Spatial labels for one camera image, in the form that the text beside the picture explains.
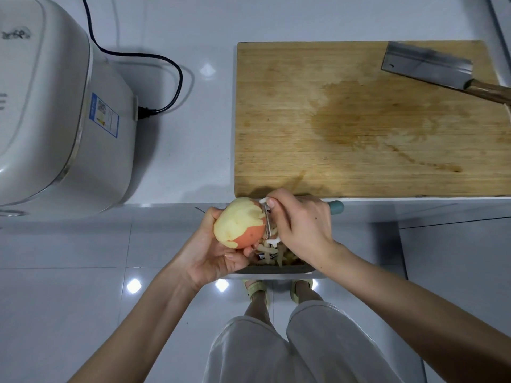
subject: cutting board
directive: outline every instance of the cutting board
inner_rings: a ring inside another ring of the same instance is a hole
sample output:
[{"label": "cutting board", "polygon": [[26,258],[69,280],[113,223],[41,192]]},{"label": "cutting board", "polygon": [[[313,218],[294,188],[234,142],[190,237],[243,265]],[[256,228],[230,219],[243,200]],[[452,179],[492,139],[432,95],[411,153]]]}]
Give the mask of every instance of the cutting board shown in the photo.
[{"label": "cutting board", "polygon": [[[480,41],[409,44],[466,57]],[[506,106],[381,71],[387,42],[239,43],[236,196],[511,195]]]}]

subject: rice cooker logo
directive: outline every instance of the rice cooker logo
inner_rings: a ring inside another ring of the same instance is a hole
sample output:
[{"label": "rice cooker logo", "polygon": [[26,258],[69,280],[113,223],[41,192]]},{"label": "rice cooker logo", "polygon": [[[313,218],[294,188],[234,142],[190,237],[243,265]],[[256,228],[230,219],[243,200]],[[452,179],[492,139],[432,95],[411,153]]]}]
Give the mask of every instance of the rice cooker logo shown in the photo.
[{"label": "rice cooker logo", "polygon": [[27,27],[16,27],[15,29],[9,32],[2,31],[2,38],[4,40],[13,40],[13,39],[30,39],[32,33]]}]

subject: person's left arm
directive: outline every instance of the person's left arm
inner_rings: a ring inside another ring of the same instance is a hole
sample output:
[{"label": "person's left arm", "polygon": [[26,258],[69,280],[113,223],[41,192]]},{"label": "person's left arm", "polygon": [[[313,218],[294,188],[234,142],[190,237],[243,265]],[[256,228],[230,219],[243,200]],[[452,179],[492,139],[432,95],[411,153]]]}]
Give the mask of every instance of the person's left arm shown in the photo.
[{"label": "person's left arm", "polygon": [[154,278],[117,330],[71,378],[81,382],[143,382],[201,287],[248,265],[241,251],[218,243],[209,208],[199,229]]}]

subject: slipper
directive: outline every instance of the slipper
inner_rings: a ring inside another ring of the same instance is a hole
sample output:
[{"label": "slipper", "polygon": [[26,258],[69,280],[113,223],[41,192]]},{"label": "slipper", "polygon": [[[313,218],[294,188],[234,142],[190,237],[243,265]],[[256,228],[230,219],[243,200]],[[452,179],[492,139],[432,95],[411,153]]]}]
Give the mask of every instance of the slipper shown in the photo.
[{"label": "slipper", "polygon": [[[243,280],[243,285],[245,286],[245,283],[247,281],[250,281],[248,279]],[[268,296],[268,291],[266,288],[266,285],[262,281],[256,281],[252,283],[248,288],[245,286],[245,289],[247,290],[248,296],[250,297],[250,300],[252,301],[252,296],[255,292],[258,292],[259,290],[264,291],[264,294],[266,296],[266,308],[270,309],[270,297]]]},{"label": "slipper", "polygon": [[295,279],[293,282],[291,282],[291,299],[299,304],[298,302],[298,296],[296,295],[296,283],[298,281],[305,281],[309,284],[309,287],[312,289],[312,279]]}]

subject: countertop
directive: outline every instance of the countertop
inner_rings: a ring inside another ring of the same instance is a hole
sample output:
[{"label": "countertop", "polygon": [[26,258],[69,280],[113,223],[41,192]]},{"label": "countertop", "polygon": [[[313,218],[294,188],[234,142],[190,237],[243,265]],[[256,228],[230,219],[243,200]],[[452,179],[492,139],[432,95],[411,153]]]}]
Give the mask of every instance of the countertop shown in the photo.
[{"label": "countertop", "polygon": [[[84,28],[81,0],[54,0]],[[247,41],[484,40],[501,83],[511,75],[485,0],[88,0],[96,38],[114,51],[170,57],[182,94],[142,120],[127,205],[234,199],[236,45]],[[141,106],[170,101],[170,66],[111,57]]]}]

